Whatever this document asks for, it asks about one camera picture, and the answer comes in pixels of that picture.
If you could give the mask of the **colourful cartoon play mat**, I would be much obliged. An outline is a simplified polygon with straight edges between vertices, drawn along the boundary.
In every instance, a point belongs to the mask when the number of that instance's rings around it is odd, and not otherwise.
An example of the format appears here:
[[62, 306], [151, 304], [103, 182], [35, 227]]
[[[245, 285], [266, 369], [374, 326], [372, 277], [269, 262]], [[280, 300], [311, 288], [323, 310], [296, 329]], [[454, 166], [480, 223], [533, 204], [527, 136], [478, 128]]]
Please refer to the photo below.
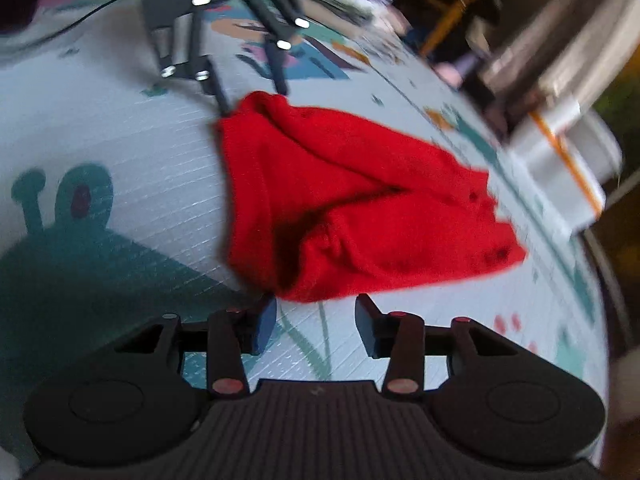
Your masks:
[[[608, 393], [596, 274], [470, 103], [407, 53], [369, 64], [312, 26], [295, 105], [347, 110], [486, 169], [526, 260], [488, 278], [383, 292], [384, 311], [475, 318]], [[1, 43], [1, 473], [35, 463], [27, 396], [84, 350], [165, 312], [202, 320], [245, 296], [228, 268], [228, 196], [214, 101], [163, 81], [138, 0], [66, 0]]]

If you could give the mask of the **beige curtain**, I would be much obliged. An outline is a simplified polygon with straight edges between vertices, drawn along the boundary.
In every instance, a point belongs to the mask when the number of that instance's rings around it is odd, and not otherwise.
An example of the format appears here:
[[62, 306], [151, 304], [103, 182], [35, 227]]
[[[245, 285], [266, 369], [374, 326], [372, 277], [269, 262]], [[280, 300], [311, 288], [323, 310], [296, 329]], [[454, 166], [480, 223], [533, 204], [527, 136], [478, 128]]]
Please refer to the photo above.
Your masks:
[[617, 76], [639, 44], [639, 0], [550, 0], [478, 73], [506, 102], [536, 92], [572, 96], [584, 110]]

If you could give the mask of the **yellow wooden chair leg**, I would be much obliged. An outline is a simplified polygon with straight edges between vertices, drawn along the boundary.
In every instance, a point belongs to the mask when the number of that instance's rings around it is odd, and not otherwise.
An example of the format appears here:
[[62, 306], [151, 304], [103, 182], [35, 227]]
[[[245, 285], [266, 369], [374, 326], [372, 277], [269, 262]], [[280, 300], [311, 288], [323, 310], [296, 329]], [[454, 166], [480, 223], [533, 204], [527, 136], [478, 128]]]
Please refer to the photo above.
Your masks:
[[477, 0], [454, 0], [448, 4], [440, 0], [425, 1], [440, 11], [440, 18], [420, 47], [421, 58], [428, 58], [459, 24], [468, 7], [477, 2]]

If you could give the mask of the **white storage box orange zipper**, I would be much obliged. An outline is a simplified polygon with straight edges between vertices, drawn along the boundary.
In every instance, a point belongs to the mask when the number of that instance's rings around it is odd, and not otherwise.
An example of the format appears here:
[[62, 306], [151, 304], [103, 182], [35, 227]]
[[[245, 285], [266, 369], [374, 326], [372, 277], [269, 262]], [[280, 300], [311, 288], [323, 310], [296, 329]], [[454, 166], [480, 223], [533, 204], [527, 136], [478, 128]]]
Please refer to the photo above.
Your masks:
[[623, 168], [623, 152], [611, 129], [574, 96], [529, 112], [511, 133], [508, 151], [558, 214], [565, 237], [602, 216], [602, 185]]

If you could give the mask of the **red knit garment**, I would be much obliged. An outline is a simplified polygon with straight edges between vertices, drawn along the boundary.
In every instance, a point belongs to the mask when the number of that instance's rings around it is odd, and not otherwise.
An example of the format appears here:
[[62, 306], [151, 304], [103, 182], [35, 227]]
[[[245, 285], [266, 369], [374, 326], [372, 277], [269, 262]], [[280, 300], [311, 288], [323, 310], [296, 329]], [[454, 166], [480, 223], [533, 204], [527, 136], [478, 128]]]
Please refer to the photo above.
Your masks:
[[495, 274], [522, 263], [488, 173], [341, 110], [253, 92], [218, 122], [231, 194], [228, 263], [297, 301]]

